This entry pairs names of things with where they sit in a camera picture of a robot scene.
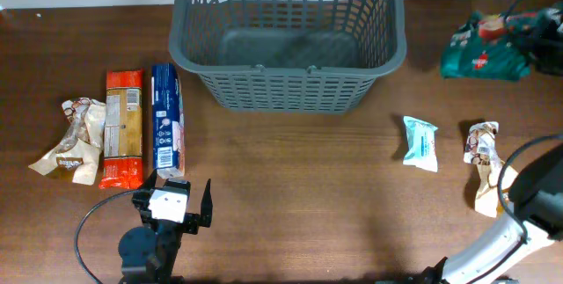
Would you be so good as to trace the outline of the blue carton box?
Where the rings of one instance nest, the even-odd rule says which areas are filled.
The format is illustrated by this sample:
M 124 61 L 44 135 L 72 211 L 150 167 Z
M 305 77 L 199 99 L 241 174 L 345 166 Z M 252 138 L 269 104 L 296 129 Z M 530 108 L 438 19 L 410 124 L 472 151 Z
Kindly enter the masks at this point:
M 181 82 L 172 63 L 151 70 L 153 168 L 161 178 L 185 175 L 185 129 Z

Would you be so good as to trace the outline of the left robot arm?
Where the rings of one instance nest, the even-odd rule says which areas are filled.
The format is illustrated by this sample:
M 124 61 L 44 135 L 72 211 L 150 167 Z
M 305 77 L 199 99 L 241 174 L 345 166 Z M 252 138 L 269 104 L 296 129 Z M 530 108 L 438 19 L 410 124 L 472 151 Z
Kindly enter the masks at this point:
M 199 213 L 189 213 L 191 184 L 170 178 L 157 186 L 157 173 L 135 189 L 132 204 L 142 225 L 127 231 L 118 245 L 122 283 L 182 283 L 172 274 L 181 240 L 185 234 L 196 235 L 212 223 L 211 182 L 205 186 Z

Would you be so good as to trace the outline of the light blue wipes packet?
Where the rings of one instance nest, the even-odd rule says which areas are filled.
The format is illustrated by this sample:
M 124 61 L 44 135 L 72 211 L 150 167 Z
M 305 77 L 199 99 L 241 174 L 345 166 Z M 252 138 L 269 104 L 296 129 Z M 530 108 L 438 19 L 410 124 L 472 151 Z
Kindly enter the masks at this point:
M 403 158 L 403 165 L 415 166 L 425 171 L 438 172 L 435 151 L 435 132 L 438 127 L 424 120 L 404 116 L 408 151 Z

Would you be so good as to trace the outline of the grey plastic basket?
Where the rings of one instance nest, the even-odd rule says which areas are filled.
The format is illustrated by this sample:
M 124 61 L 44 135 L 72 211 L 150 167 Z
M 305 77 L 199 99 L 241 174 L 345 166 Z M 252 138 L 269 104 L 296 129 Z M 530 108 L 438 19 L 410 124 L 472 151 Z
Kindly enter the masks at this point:
M 346 113 L 406 50 L 404 0 L 174 0 L 169 36 L 238 111 Z

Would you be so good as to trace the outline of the green coffee bag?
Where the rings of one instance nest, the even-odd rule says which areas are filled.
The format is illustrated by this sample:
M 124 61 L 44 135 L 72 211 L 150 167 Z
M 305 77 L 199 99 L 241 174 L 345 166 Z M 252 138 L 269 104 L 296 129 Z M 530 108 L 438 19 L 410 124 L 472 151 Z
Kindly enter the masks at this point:
M 526 31 L 539 11 L 508 16 L 473 12 L 442 53 L 442 77 L 518 81 L 531 67 L 538 71 Z

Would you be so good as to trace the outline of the orange pasta packet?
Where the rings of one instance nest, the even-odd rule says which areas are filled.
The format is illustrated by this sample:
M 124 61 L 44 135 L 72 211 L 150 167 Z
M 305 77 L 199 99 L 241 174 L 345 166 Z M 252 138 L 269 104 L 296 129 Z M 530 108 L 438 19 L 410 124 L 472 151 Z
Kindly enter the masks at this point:
M 100 189 L 143 183 L 143 71 L 106 74 L 103 177 Z

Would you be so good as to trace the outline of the beige brown snack wrapper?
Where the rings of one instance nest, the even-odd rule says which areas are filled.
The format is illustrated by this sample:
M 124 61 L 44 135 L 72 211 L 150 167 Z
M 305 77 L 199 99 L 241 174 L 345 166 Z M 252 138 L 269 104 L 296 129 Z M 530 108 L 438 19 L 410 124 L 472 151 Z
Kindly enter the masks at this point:
M 476 212 L 496 218 L 503 212 L 498 200 L 498 178 L 505 164 L 495 148 L 495 136 L 499 131 L 497 121 L 485 121 L 469 128 L 464 146 L 464 162 L 473 164 L 479 175 L 479 188 L 475 193 L 473 208 Z

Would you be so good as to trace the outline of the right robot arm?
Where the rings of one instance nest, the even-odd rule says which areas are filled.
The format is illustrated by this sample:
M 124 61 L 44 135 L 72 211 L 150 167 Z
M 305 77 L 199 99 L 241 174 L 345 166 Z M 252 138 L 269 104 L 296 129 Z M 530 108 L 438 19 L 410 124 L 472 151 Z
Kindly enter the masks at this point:
M 530 65 L 549 74 L 562 71 L 562 9 L 516 13 L 473 13 L 450 39 L 442 55 L 444 77 L 517 81 Z M 413 277 L 413 283 L 493 283 L 531 253 L 562 239 L 562 148 L 557 146 L 515 171 L 511 164 L 525 150 L 562 134 L 526 142 L 507 160 L 495 143 L 499 124 L 470 127 L 464 161 L 482 178 L 475 208 L 486 209 L 494 225 L 469 247 L 445 257 Z

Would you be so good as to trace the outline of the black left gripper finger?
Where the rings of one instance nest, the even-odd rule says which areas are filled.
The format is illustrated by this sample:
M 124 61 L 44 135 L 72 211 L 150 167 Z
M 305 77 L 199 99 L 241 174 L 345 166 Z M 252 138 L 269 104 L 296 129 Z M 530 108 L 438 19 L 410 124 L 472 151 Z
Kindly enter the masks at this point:
M 201 199 L 201 216 L 199 224 L 201 227 L 209 228 L 212 223 L 213 201 L 211 196 L 211 179 L 206 183 L 206 187 Z
M 141 185 L 142 190 L 149 191 L 153 189 L 157 182 L 157 170 L 154 170 L 143 182 Z

